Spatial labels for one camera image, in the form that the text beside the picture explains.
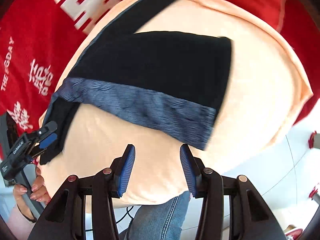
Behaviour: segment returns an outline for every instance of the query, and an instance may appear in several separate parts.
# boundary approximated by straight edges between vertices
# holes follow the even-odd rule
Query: peach fabric
[[[118,3],[98,22],[70,60],[57,89],[90,41],[136,1]],[[304,68],[284,38],[230,2],[177,0],[138,32],[148,31],[181,31],[232,40],[228,88],[211,139],[205,151],[191,148],[205,166],[220,174],[281,140],[312,96]],[[115,207],[161,204],[188,189],[179,158],[181,142],[82,104],[63,152],[40,167],[48,192],[52,196],[70,174],[91,176],[109,167],[127,144],[135,145],[136,161],[127,192],[114,200]]]

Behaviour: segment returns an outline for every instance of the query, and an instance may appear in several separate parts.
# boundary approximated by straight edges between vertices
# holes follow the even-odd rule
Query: denim leg
[[[188,205],[188,191],[161,205],[141,206],[125,240],[179,240]]]

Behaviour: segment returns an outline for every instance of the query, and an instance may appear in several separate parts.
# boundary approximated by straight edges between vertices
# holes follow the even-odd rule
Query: black cloth
[[[162,4],[162,7],[173,1]],[[228,82],[231,41],[225,37],[181,32],[134,34],[152,15],[161,11],[160,5],[157,4],[156,10],[153,10],[149,4],[148,0],[140,0],[107,25],[82,53],[67,78],[111,82],[157,91],[213,108],[218,114]],[[148,17],[141,16],[142,21],[139,22],[136,15],[143,15],[142,8],[147,11]],[[45,123],[52,120],[57,122],[58,139],[41,156],[41,165],[62,151],[68,128],[79,107],[77,102],[52,97]]]
[[[68,77],[163,92],[219,111],[226,89],[231,41],[181,32],[146,32],[97,40]]]

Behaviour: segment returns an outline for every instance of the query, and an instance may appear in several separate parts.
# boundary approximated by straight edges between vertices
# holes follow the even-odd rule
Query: hand
[[[44,178],[41,176],[41,170],[38,167],[36,167],[36,174],[37,177],[33,185],[31,186],[31,190],[33,193],[31,194],[30,199],[36,200],[38,202],[44,202],[45,204],[47,204],[50,200],[50,196],[46,187],[44,186]],[[30,208],[28,208],[28,206],[22,198],[22,195],[25,193],[27,193],[27,189],[25,187],[23,187],[20,184],[14,185],[13,196],[21,213],[32,220],[34,219],[34,217],[30,211]]]

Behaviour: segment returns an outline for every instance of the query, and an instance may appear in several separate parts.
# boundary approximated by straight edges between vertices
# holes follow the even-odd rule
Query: ridged blue pad
[[[125,161],[125,164],[123,166],[123,169],[121,171],[121,176],[120,176],[120,182],[119,182],[119,187],[118,187],[118,195],[119,197],[122,197],[123,193],[126,192],[127,186],[129,183],[132,167],[134,164],[134,160],[136,158],[136,149],[132,145],[127,160]]]
[[[50,144],[52,144],[57,139],[57,134],[52,133],[46,139],[40,142],[39,148],[46,149]]]
[[[181,160],[184,176],[187,181],[188,189],[193,196],[196,196],[197,195],[196,176],[192,172],[191,165],[183,145],[180,147],[180,160]]]

